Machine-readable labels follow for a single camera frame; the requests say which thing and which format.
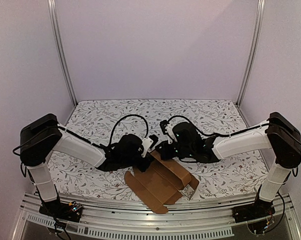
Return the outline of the brown cardboard box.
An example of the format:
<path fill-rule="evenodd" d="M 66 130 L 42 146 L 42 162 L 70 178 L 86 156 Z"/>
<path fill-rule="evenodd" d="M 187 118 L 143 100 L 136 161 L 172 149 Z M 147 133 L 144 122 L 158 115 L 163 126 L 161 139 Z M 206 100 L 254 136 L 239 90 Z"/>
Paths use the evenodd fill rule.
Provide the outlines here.
<path fill-rule="evenodd" d="M 174 159 L 162 160 L 156 150 L 150 155 L 154 160 L 145 172 L 134 167 L 133 173 L 126 171 L 124 180 L 153 213 L 166 214 L 169 211 L 166 206 L 175 204 L 185 187 L 195 191 L 199 181 Z"/>

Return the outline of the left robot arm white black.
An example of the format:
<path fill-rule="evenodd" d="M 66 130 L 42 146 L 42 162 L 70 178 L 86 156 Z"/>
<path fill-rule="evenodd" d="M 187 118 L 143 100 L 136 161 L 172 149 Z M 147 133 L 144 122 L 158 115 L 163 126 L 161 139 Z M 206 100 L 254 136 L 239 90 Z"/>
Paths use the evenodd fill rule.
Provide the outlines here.
<path fill-rule="evenodd" d="M 119 142 L 96 144 L 59 124 L 57 117 L 49 113 L 21 130 L 19 146 L 12 152 L 30 173 L 43 207 L 54 217 L 61 217 L 65 206 L 60 201 L 47 166 L 51 152 L 67 154 L 103 172 L 128 167 L 145 172 L 153 161 L 149 149 L 154 142 L 149 136 L 139 138 L 126 134 Z"/>

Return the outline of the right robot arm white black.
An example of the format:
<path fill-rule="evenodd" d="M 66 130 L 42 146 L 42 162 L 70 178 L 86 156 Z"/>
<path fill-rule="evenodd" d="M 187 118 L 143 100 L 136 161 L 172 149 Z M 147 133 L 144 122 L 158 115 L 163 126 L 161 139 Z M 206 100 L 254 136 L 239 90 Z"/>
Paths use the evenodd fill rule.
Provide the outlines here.
<path fill-rule="evenodd" d="M 235 214 L 249 213 L 253 218 L 273 212 L 273 200 L 290 175 L 296 177 L 301 164 L 301 133 L 278 112 L 261 123 L 233 133 L 204 133 L 187 117 L 171 124 L 160 122 L 167 137 L 155 150 L 162 160 L 192 159 L 195 163 L 217 163 L 228 157 L 255 150 L 271 149 L 275 160 L 252 204 L 235 208 Z"/>

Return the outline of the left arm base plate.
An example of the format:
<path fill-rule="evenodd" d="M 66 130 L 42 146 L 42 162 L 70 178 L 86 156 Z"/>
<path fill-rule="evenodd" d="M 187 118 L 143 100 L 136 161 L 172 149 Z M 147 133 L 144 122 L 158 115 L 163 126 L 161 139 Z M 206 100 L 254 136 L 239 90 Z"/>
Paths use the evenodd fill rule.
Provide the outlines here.
<path fill-rule="evenodd" d="M 56 199 L 50 202 L 43 202 L 39 212 L 53 218 L 79 223 L 83 209 L 84 206 L 76 201 L 63 203 Z"/>

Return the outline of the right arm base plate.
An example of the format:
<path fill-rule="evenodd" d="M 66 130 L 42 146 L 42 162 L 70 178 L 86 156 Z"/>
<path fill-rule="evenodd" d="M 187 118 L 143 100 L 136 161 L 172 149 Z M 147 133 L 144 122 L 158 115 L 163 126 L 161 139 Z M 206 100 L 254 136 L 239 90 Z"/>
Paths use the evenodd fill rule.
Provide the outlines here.
<path fill-rule="evenodd" d="M 275 208 L 272 205 L 258 205 L 251 203 L 232 208 L 232 217 L 236 223 L 247 222 L 273 215 Z"/>

